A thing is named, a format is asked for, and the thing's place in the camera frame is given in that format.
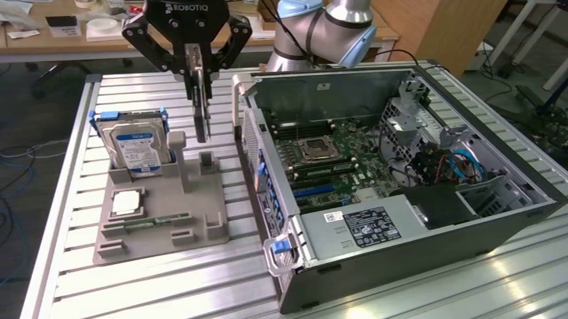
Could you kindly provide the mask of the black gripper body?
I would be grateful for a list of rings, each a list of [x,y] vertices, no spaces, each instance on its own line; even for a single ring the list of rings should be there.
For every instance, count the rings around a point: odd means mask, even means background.
[[[229,5],[214,0],[146,1],[145,17],[176,52],[185,53],[188,44],[210,52],[212,42],[229,20]]]

